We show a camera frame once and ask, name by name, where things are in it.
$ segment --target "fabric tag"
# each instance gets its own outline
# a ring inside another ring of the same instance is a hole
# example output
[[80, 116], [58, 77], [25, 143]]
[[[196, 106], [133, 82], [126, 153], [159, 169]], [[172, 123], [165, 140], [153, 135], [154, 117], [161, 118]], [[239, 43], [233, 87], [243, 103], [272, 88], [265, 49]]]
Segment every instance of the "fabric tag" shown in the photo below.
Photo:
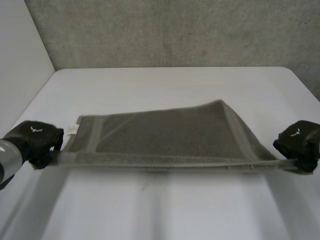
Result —
[[79, 129], [79, 124], [73, 124], [71, 125], [67, 132], [66, 132], [66, 135], [69, 136], [69, 135], [76, 135], [77, 132], [78, 132], [78, 129]]

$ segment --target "table surface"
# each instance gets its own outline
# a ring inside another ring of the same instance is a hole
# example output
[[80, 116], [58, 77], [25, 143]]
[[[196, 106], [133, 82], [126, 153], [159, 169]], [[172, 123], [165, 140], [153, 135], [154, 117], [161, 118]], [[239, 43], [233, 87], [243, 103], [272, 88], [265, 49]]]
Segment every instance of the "table surface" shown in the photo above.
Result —
[[[278, 158], [272, 147], [278, 133], [301, 119], [320, 123], [319, 102], [286, 68], [176, 67], [60, 70], [16, 124], [37, 120], [66, 130], [80, 115], [217, 99]], [[34, 171], [25, 164], [1, 193], [0, 239], [313, 239], [320, 226], [318, 173]]]

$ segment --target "folded cloth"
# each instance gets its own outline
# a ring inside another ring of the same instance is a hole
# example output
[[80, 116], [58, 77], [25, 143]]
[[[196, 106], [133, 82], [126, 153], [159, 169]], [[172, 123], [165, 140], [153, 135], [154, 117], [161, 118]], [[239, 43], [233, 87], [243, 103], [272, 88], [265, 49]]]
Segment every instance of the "folded cloth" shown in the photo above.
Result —
[[66, 166], [119, 168], [295, 168], [260, 144], [224, 101], [112, 115], [86, 115], [57, 157]]

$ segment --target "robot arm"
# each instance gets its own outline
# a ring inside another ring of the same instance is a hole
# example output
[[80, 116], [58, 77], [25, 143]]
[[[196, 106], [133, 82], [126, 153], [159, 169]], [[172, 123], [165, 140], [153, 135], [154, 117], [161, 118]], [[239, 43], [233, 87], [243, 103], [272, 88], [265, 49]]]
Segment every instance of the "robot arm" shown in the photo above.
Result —
[[0, 139], [0, 190], [13, 178], [25, 161], [43, 169], [52, 161], [51, 148], [58, 151], [64, 130], [38, 121], [24, 121]]

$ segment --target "gray cloth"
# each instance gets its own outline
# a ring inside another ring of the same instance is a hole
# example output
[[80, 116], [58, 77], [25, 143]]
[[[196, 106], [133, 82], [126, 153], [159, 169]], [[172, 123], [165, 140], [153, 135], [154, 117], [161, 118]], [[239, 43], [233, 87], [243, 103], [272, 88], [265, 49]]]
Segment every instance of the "gray cloth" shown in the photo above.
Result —
[[294, 168], [276, 160], [224, 101], [187, 108], [80, 116], [57, 164], [120, 168]]

